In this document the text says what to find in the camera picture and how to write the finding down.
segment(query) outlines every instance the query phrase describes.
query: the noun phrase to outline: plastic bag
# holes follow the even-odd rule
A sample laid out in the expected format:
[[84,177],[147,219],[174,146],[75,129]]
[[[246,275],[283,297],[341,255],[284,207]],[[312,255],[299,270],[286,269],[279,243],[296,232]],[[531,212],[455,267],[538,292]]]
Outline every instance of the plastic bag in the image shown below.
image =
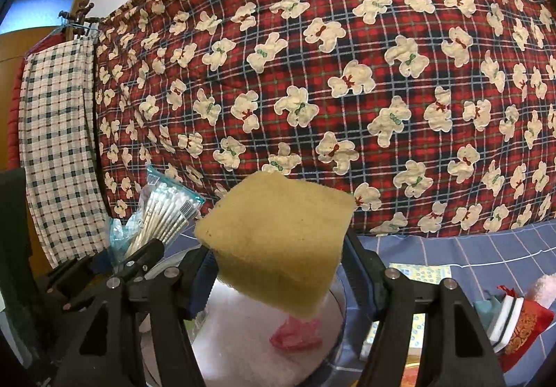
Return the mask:
[[117,263],[132,255],[153,238],[168,247],[205,203],[201,195],[171,180],[151,165],[146,166],[147,184],[141,190],[137,210],[122,226],[113,219],[110,246]]

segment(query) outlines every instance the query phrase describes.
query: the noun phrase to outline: blue bedsheet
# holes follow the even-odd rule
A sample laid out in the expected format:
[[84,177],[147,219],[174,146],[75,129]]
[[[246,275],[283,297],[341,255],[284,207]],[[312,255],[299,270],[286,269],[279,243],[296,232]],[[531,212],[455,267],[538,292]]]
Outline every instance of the blue bedsheet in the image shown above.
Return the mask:
[[[166,255],[197,244],[193,232],[181,236]],[[504,284],[525,293],[544,274],[556,272],[556,220],[470,237],[423,239],[414,236],[361,237],[365,248],[376,251],[385,265],[450,265],[470,301],[488,298]],[[343,350],[325,387],[349,387],[359,378],[359,360],[368,323],[360,316],[357,304],[340,267],[338,275],[346,288],[347,323]],[[552,305],[556,312],[556,303]],[[506,375],[509,386],[528,382],[543,363],[556,341],[554,323],[533,343],[519,363]]]

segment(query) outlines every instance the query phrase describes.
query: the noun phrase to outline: red plaid blanket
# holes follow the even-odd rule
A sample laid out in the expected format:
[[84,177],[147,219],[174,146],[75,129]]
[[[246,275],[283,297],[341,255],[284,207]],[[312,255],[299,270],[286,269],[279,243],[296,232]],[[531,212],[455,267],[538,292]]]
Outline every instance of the red plaid blanket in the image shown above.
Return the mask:
[[209,204],[260,169],[339,188],[360,233],[552,217],[553,29],[547,0],[130,0],[97,48],[111,213],[151,162]]

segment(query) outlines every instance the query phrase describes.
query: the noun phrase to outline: sponge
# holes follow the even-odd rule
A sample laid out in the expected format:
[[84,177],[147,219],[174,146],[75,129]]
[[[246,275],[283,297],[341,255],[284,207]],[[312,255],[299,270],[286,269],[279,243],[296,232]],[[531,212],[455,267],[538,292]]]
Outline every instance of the sponge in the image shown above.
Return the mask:
[[355,209],[351,194],[258,171],[197,222],[219,278],[239,292],[309,320],[329,291]]

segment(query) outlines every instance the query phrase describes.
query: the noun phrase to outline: pink object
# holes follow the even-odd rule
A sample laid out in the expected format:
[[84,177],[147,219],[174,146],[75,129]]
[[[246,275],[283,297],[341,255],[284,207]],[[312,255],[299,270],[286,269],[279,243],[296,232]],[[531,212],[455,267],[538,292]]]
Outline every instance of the pink object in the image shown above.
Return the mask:
[[544,308],[550,308],[556,298],[556,274],[545,275],[538,279],[530,287],[525,298],[535,301]]
[[271,336],[270,343],[275,348],[287,352],[317,348],[322,345],[319,327],[318,319],[303,322],[290,315]]

